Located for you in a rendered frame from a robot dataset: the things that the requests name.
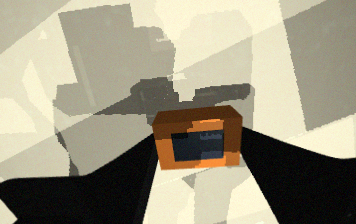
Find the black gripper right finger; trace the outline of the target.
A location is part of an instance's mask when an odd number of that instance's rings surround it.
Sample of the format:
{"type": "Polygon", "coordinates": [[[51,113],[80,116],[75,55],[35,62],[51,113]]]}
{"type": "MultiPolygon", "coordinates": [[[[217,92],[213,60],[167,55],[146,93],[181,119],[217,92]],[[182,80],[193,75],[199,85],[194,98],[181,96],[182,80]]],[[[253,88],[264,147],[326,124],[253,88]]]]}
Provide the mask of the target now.
{"type": "Polygon", "coordinates": [[[330,157],[243,127],[240,155],[278,224],[350,224],[356,157],[330,157]]]}

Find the orange block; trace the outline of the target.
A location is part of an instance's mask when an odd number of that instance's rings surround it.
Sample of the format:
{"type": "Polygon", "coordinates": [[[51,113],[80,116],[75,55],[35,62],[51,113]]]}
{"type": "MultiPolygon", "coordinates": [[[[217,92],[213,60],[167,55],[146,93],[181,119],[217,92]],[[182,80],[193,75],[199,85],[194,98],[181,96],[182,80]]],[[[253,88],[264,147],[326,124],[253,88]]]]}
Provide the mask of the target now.
{"type": "Polygon", "coordinates": [[[243,116],[231,105],[160,111],[152,129],[161,171],[239,165],[243,116]]]}

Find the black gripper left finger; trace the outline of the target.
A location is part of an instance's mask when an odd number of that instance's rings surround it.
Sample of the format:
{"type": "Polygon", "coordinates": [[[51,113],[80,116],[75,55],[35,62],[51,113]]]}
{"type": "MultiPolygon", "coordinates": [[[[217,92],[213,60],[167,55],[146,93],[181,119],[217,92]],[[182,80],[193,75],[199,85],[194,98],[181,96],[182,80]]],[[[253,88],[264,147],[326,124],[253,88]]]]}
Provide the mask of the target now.
{"type": "Polygon", "coordinates": [[[16,218],[80,216],[86,224],[143,224],[158,160],[152,133],[88,175],[5,180],[0,199],[16,218]]]}

